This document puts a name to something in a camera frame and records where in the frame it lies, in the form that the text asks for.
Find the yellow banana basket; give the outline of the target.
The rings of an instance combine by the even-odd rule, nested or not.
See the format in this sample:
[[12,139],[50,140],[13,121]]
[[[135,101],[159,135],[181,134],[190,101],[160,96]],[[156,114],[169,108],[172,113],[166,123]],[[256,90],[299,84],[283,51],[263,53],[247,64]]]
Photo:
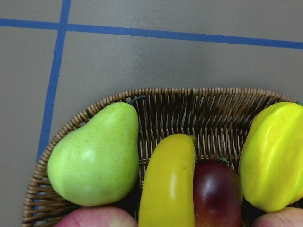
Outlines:
[[193,227],[196,137],[174,134],[155,148],[141,194],[140,227]]

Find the woven wicker fruit basket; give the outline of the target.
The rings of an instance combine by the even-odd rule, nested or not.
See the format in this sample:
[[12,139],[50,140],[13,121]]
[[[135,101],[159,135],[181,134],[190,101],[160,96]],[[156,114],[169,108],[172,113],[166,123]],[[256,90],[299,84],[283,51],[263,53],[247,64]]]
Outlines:
[[254,199],[254,173],[266,169],[273,147],[248,146],[256,123],[274,107],[300,115],[284,95],[252,88],[150,88],[98,101],[53,137],[32,174],[21,225],[64,226],[79,212],[119,217],[141,227],[193,226],[235,219],[247,227],[257,210],[294,204],[303,192]]

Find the green pear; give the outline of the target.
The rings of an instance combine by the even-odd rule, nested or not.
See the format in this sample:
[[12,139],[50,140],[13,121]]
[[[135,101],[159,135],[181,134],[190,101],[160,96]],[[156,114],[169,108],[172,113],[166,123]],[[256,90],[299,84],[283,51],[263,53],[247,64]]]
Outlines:
[[81,206],[123,199],[138,178],[138,134],[133,102],[106,106],[54,147],[47,164],[53,189]]

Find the red apple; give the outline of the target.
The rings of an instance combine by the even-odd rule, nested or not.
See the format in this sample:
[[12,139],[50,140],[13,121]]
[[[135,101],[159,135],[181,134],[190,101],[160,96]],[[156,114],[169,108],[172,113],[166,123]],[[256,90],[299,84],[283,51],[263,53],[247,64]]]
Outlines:
[[136,227],[135,219],[115,206],[81,207],[64,217],[57,227]]
[[286,207],[278,212],[266,213],[255,219],[252,227],[302,227],[303,209]]

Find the yellow starfruit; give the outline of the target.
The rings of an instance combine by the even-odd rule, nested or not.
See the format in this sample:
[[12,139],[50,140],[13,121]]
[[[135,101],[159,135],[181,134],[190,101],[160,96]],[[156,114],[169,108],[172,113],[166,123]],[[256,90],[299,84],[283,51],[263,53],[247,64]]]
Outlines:
[[244,143],[239,175],[244,198],[276,212],[303,196],[303,107],[280,102],[253,120]]

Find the red apple front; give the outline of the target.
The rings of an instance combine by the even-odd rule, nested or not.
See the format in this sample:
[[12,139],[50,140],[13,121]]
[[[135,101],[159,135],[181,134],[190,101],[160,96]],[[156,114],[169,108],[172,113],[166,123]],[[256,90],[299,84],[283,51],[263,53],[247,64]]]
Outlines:
[[303,209],[286,207],[278,212],[266,213],[255,219],[252,227],[302,227]]

